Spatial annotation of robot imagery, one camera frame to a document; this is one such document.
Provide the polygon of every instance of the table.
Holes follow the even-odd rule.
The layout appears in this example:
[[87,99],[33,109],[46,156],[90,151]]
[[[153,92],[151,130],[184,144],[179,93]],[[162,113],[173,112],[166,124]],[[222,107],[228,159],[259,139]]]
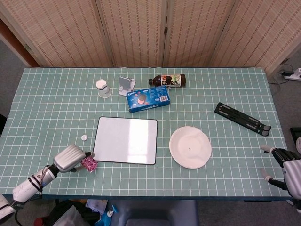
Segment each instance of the table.
[[[171,104],[130,113],[118,95],[118,77],[136,80],[135,90],[162,73],[186,75],[186,87],[169,91]],[[107,80],[112,96],[97,96],[95,81]],[[218,102],[272,127],[262,137],[214,113]],[[287,191],[264,181],[259,168],[275,178],[282,171],[259,146],[285,148],[277,112],[262,68],[26,68],[0,139],[0,192],[12,189],[69,144],[93,149],[100,116],[158,120],[155,165],[99,162],[96,172],[59,174],[44,188],[48,197],[169,197],[285,199]],[[212,144],[212,157],[200,169],[178,165],[169,152],[172,133],[200,128]],[[87,141],[81,136],[86,134]]]

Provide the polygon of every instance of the whiteboard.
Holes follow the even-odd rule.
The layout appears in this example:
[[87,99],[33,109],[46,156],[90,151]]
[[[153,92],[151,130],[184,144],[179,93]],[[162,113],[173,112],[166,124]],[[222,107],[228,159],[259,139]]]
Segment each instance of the whiteboard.
[[157,120],[100,117],[94,159],[97,161],[155,164]]

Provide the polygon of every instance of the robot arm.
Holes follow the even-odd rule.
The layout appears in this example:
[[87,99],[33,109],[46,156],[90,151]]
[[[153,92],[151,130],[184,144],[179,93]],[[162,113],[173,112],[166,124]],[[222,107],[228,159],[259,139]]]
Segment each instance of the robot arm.
[[284,182],[274,180],[264,169],[260,169],[263,178],[270,184],[287,190],[289,194],[300,202],[297,211],[301,213],[301,156],[297,153],[281,148],[261,146],[265,153],[272,153],[282,168]]
[[47,165],[24,182],[13,189],[13,200],[8,203],[3,195],[0,194],[0,224],[10,218],[16,210],[24,207],[37,192],[42,195],[43,187],[53,181],[59,172],[76,172],[80,168],[75,166],[86,157],[93,157],[92,152],[85,153],[76,145],[70,145],[60,152],[54,159],[52,165]]

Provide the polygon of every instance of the floor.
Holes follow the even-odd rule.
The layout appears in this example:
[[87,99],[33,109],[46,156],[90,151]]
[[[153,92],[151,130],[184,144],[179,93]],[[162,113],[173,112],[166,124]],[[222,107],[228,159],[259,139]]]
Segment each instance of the floor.
[[[25,66],[1,41],[0,53],[0,113],[8,116]],[[301,50],[287,64],[291,64],[294,69],[301,67]],[[275,75],[274,78],[278,82],[284,81],[280,75]],[[300,86],[299,81],[289,81],[281,85],[270,84],[288,150],[294,151],[296,149],[289,128],[301,127]],[[30,226],[36,217],[48,215],[53,207],[54,201],[29,202],[26,208],[18,213],[18,219],[24,226]],[[301,221],[301,214],[285,201],[198,201],[198,212],[202,226],[297,226]],[[16,226],[17,223],[14,218],[10,218],[3,225]]]

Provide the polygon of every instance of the oreo cookie box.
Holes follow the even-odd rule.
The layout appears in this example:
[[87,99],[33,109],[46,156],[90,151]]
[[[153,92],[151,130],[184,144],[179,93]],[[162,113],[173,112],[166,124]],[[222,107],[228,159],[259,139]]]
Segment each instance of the oreo cookie box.
[[133,113],[169,105],[170,98],[165,86],[157,86],[127,93],[127,103]]

